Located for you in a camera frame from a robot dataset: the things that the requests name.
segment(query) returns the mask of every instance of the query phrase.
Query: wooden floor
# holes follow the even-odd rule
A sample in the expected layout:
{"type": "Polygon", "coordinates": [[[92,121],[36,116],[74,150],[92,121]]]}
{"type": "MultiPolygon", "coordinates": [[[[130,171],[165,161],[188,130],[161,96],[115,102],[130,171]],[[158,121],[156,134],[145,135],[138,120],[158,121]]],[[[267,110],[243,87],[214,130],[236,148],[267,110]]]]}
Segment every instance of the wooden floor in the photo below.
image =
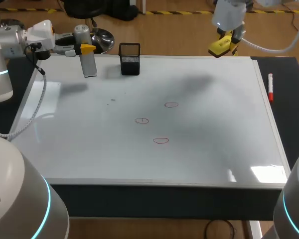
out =
{"type": "MultiPolygon", "coordinates": [[[[212,6],[205,0],[148,0],[147,10],[211,10],[212,6]]],[[[299,9],[299,3],[289,3],[292,9],[299,9]]],[[[0,7],[15,8],[59,8],[56,0],[6,0],[0,7]]],[[[286,9],[284,6],[271,9],[286,9]]],[[[72,32],[77,24],[84,21],[68,18],[57,12],[4,12],[2,18],[16,18],[27,27],[50,19],[57,33],[72,32]]],[[[110,54],[118,53],[120,42],[139,42],[142,54],[155,55],[208,55],[209,44],[216,40],[216,28],[211,24],[212,15],[139,15],[131,22],[124,22],[108,16],[99,16],[95,20],[100,28],[110,31],[116,45],[110,54]]],[[[292,14],[247,14],[245,18],[245,38],[266,48],[282,49],[287,47],[296,35],[291,25],[292,14]]],[[[299,27],[299,14],[295,24],[299,27]]],[[[245,44],[239,46],[241,56],[271,56],[271,54],[250,48],[245,44]]],[[[295,56],[299,62],[299,41],[296,47],[283,54],[295,56]]],[[[202,239],[205,220],[166,220],[166,219],[72,219],[70,223],[71,239],[202,239]]],[[[244,236],[242,222],[234,221],[236,239],[244,236]]],[[[265,232],[271,222],[262,222],[265,232]]],[[[230,231],[225,223],[211,225],[209,239],[228,239],[230,231]]]]}

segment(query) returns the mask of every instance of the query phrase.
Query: red marker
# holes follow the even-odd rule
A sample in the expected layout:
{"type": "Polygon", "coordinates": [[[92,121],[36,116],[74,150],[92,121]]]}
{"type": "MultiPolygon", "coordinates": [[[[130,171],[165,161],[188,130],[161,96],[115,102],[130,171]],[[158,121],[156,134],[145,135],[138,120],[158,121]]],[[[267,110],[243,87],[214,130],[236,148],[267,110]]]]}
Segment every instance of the red marker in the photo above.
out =
{"type": "Polygon", "coordinates": [[[268,100],[270,103],[274,102],[274,83],[272,73],[268,75],[268,100]]]}

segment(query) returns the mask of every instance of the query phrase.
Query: red circle drawing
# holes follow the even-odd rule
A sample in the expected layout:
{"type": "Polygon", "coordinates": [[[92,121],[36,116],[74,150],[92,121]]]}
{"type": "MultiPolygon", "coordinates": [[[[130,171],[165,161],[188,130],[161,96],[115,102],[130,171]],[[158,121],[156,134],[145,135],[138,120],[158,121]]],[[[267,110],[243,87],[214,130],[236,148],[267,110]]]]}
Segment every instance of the red circle drawing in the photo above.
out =
{"type": "Polygon", "coordinates": [[[147,118],[137,118],[135,119],[136,123],[148,123],[149,120],[147,118]]]}
{"type": "Polygon", "coordinates": [[[174,108],[176,106],[178,106],[178,103],[176,103],[176,102],[167,102],[167,103],[165,103],[165,107],[167,107],[167,108],[174,108]]]}
{"type": "Polygon", "coordinates": [[[153,141],[157,144],[164,144],[164,143],[168,143],[169,139],[168,138],[155,138],[155,139],[153,139],[153,141]]]}

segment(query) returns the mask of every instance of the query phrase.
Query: white table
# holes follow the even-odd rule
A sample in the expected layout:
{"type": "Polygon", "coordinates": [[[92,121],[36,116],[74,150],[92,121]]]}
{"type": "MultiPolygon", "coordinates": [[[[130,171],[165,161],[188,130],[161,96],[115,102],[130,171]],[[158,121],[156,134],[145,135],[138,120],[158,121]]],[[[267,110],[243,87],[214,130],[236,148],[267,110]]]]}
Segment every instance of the white table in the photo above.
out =
{"type": "MultiPolygon", "coordinates": [[[[40,63],[47,90],[36,120],[12,142],[51,184],[281,188],[288,163],[257,68],[249,58],[149,57],[124,77],[115,56],[40,63]],[[167,108],[165,103],[178,103],[167,108]],[[145,118],[148,123],[136,123],[145,118]],[[157,144],[155,138],[168,138],[157,144]]],[[[24,125],[43,82],[13,129],[24,125]]]]}

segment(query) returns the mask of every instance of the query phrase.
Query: black mesh pencil holder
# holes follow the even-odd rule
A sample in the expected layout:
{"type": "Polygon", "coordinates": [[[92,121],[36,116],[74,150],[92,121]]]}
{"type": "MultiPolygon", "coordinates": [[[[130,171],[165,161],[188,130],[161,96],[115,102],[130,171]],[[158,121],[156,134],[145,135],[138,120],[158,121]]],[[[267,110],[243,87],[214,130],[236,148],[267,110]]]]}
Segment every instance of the black mesh pencil holder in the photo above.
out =
{"type": "Polygon", "coordinates": [[[120,43],[119,56],[121,59],[121,73],[125,76],[138,76],[140,74],[139,43],[120,43]]]}

